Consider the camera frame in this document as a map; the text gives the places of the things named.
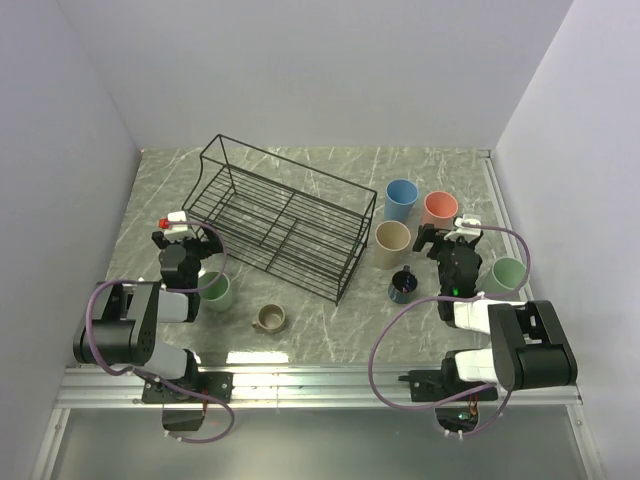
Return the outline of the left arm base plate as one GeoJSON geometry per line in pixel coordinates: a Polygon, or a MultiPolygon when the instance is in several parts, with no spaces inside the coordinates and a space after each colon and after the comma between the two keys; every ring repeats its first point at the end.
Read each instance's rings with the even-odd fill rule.
{"type": "MultiPolygon", "coordinates": [[[[182,390],[207,395],[228,403],[233,390],[234,375],[231,372],[199,372],[191,380],[169,380],[182,390]]],[[[143,404],[186,404],[200,402],[193,397],[169,387],[166,383],[146,380],[142,391],[143,404]]]]}

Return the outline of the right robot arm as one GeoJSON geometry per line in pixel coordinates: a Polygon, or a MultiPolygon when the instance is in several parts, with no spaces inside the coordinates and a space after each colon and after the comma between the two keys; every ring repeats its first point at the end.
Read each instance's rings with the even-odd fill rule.
{"type": "Polygon", "coordinates": [[[577,360],[552,303],[510,300],[527,284],[531,269],[529,248],[521,235],[458,217],[449,229],[419,226],[412,250],[420,252],[427,243],[431,245],[427,257],[437,263],[440,292],[435,301],[440,319],[452,328],[487,334],[491,342],[488,348],[452,355],[453,366],[440,375],[446,396],[462,399],[478,382],[508,392],[576,383],[577,360]],[[524,271],[504,291],[476,286],[482,264],[476,245],[486,231],[507,233],[524,249],[524,271]]]}

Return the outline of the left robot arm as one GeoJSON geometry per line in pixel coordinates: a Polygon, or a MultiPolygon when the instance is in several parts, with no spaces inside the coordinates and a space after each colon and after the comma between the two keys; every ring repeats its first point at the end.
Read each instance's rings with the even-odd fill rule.
{"type": "Polygon", "coordinates": [[[157,337],[160,323],[192,323],[199,313],[197,291],[202,261],[223,251],[218,236],[198,237],[191,228],[151,235],[159,249],[159,281],[104,282],[96,285],[78,328],[73,354],[81,364],[103,367],[113,376],[149,375],[177,401],[189,402],[202,389],[195,354],[157,337]]]}

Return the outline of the beige ceramic mug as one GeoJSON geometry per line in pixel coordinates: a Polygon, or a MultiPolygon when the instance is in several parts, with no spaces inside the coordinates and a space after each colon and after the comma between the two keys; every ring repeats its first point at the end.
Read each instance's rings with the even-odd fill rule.
{"type": "Polygon", "coordinates": [[[286,326],[286,314],[284,309],[277,304],[263,306],[257,317],[252,322],[252,327],[260,332],[277,334],[286,326]]]}

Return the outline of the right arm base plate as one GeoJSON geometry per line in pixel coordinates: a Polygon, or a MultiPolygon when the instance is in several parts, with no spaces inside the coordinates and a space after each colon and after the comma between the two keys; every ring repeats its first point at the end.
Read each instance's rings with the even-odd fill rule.
{"type": "Polygon", "coordinates": [[[442,370],[410,370],[399,375],[398,380],[408,384],[412,403],[436,402],[482,385],[460,380],[456,374],[445,374],[442,370]]]}

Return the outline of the dark blue glazed mug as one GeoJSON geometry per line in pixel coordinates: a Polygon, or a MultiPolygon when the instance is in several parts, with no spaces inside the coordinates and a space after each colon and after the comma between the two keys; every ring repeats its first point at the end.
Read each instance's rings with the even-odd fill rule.
{"type": "Polygon", "coordinates": [[[408,304],[412,301],[418,287],[418,279],[411,272],[409,265],[395,272],[389,283],[388,296],[397,304],[408,304]]]}

